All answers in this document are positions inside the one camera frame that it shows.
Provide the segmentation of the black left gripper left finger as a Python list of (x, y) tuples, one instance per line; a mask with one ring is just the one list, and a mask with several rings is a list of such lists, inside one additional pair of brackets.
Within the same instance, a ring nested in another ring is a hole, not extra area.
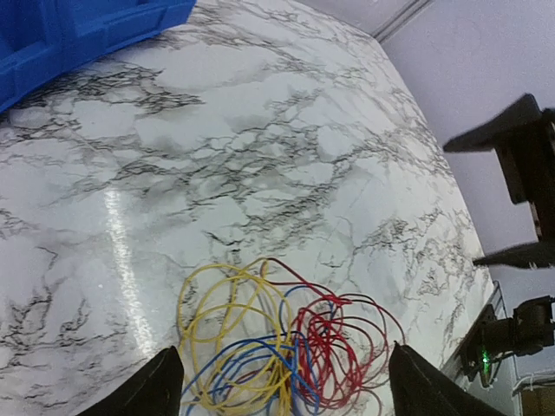
[(164, 348), (84, 416), (176, 416), (183, 380), (177, 348)]

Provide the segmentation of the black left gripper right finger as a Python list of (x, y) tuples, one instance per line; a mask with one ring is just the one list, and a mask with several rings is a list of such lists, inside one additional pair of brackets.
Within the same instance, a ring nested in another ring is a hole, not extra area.
[(463, 390), (409, 345), (395, 344), (388, 373), (396, 415), (503, 415)]

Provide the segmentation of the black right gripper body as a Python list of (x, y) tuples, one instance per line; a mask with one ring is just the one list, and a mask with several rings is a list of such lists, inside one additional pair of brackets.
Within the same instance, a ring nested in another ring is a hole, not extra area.
[(536, 242), (554, 242), (554, 110), (510, 133), (496, 152), (512, 202), (530, 205)]

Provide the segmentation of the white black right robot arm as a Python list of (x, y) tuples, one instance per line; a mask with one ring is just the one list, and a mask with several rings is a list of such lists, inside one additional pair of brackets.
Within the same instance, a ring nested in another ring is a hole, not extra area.
[[(477, 267), (504, 265), (549, 269), (554, 265), (554, 110), (523, 94), (490, 121), (450, 139), (446, 153), (495, 151), (513, 204), (529, 204), (537, 235), (473, 260)], [(522, 302), (511, 316), (497, 319), (487, 308), (460, 350), (464, 374), (487, 384), (492, 366), (511, 356), (534, 355), (554, 343), (551, 296)]]

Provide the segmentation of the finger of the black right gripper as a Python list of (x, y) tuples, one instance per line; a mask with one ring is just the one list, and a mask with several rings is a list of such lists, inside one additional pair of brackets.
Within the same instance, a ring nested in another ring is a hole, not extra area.
[(445, 153), (489, 151), (510, 133), (541, 117), (542, 112), (535, 97), (524, 94), (490, 121), (450, 139), (443, 150)]
[(475, 258), (475, 266), (506, 265), (518, 269), (548, 269), (554, 266), (554, 242), (520, 244)]

